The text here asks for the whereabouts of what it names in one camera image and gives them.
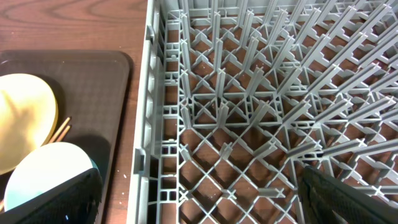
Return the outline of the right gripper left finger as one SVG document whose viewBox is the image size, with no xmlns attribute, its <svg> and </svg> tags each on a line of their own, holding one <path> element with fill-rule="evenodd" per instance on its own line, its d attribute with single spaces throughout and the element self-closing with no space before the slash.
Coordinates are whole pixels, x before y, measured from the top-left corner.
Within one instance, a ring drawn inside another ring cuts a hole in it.
<svg viewBox="0 0 398 224">
<path fill-rule="evenodd" d="M 1 214 L 1 223 L 94 223 L 102 179 L 91 168 L 22 205 Z"/>
</svg>

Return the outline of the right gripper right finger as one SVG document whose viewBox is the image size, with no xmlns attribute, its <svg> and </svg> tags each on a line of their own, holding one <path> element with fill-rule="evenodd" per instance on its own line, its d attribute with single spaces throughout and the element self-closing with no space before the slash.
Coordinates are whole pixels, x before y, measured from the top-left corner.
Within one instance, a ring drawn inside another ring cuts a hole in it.
<svg viewBox="0 0 398 224">
<path fill-rule="evenodd" d="M 396 186 L 352 187 L 312 166 L 298 185 L 307 223 L 397 223 L 397 205 L 372 198 L 396 192 Z"/>
</svg>

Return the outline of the blue bowl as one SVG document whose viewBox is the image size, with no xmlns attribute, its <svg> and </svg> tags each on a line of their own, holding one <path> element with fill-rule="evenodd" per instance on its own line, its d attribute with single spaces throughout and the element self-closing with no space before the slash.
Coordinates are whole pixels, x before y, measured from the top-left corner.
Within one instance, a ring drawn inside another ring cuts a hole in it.
<svg viewBox="0 0 398 224">
<path fill-rule="evenodd" d="M 28 154 L 15 168 L 6 185 L 5 211 L 98 166 L 77 145 L 69 142 L 46 144 Z"/>
</svg>

